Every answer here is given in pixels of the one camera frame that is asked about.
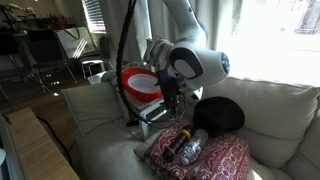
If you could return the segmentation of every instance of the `chair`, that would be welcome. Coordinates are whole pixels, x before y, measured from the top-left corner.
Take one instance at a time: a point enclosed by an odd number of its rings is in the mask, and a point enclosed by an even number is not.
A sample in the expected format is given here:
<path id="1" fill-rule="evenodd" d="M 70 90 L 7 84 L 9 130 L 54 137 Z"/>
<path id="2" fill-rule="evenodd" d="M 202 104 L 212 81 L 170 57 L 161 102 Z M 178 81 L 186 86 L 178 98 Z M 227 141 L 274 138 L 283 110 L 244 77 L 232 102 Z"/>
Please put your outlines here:
<path id="1" fill-rule="evenodd" d="M 17 62 L 12 57 L 12 54 L 16 54 L 16 53 L 18 53 L 20 56 L 20 59 L 23 65 L 21 67 L 18 66 Z M 15 77 L 24 77 L 24 78 L 29 77 L 40 84 L 40 81 L 38 81 L 34 77 L 34 75 L 31 73 L 32 66 L 27 57 L 25 48 L 23 48 L 21 45 L 18 45 L 16 43 L 15 38 L 9 33 L 0 33 L 0 55 L 10 56 L 11 60 L 14 61 L 13 63 L 15 66 L 14 69 L 5 69 L 0 71 L 0 83 L 10 81 L 12 78 L 15 78 Z M 2 88 L 1 84 L 0 84 L 0 90 L 4 95 L 4 97 L 6 98 L 7 102 L 9 103 L 11 110 L 14 111 L 10 104 L 9 98 L 5 93 L 4 89 Z"/>
<path id="2" fill-rule="evenodd" d="M 37 70 L 38 78 L 43 88 L 45 86 L 41 69 L 56 68 L 61 65 L 66 66 L 74 82 L 78 83 L 68 66 L 69 59 L 63 59 L 62 57 L 62 52 L 53 30 L 31 30 L 28 31 L 28 35 L 30 39 L 29 50 L 37 62 L 37 64 L 33 65 L 33 68 Z"/>
<path id="3" fill-rule="evenodd" d="M 107 64 L 108 69 L 114 69 L 110 62 L 110 39 L 107 36 L 102 36 L 99 39 L 100 56 L 89 56 L 82 57 L 79 62 L 82 67 L 83 77 L 86 78 L 85 69 L 88 68 L 90 76 L 92 76 L 91 66 L 100 64 L 101 71 L 105 71 L 105 64 Z"/>

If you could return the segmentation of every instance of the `clear bottle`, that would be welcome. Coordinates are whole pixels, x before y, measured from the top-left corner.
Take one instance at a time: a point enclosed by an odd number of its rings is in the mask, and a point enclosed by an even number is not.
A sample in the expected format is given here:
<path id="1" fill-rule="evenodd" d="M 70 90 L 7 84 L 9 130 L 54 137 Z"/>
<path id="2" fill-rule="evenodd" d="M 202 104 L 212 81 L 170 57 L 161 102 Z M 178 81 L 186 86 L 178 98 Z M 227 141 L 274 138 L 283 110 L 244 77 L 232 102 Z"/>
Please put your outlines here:
<path id="1" fill-rule="evenodd" d="M 188 165 L 197 160 L 207 140 L 208 133 L 203 129 L 198 129 L 183 149 L 181 157 L 182 164 Z"/>

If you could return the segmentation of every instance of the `red patterned fabric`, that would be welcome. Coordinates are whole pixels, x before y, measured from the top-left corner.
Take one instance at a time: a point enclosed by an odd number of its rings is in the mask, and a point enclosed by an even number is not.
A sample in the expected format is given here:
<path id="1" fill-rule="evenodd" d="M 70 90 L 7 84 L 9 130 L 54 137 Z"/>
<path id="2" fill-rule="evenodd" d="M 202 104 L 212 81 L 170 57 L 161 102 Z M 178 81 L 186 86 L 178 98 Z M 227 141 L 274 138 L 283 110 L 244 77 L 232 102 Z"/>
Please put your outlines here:
<path id="1" fill-rule="evenodd" d="M 163 151 L 187 124 L 189 121 L 183 119 L 162 132 L 150 152 L 150 160 L 154 165 L 176 179 L 247 179 L 250 159 L 248 142 L 232 134 L 209 138 L 197 161 L 187 166 L 181 163 L 181 153 L 173 162 L 164 163 Z"/>

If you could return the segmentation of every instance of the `floor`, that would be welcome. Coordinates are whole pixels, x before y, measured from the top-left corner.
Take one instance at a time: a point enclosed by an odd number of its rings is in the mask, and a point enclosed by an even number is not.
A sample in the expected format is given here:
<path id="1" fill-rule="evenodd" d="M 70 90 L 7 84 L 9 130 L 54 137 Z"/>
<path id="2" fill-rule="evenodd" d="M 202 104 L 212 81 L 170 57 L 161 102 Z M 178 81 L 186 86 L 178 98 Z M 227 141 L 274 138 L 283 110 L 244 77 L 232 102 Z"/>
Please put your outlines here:
<path id="1" fill-rule="evenodd" d="M 61 89 L 89 85 L 89 82 L 83 78 L 82 72 L 78 68 L 73 67 L 72 71 L 76 76 L 78 84 L 73 81 L 67 70 L 58 69 L 49 72 L 51 77 L 46 78 L 48 88 L 52 92 L 60 93 Z M 59 81 L 59 84 L 53 83 L 53 85 L 50 85 L 52 82 L 57 81 Z M 74 144 L 76 124 L 63 94 L 60 93 L 59 96 L 52 96 L 49 93 L 43 92 L 42 88 L 30 79 L 27 79 L 27 82 L 25 82 L 22 78 L 17 78 L 1 85 L 15 111 L 30 107 L 37 116 L 49 122 L 58 138 L 69 149 L 74 164 L 73 168 L 81 178 L 83 173 L 79 152 L 77 151 L 77 144 Z M 5 114 L 12 113 L 2 93 L 0 93 L 0 112 Z"/>

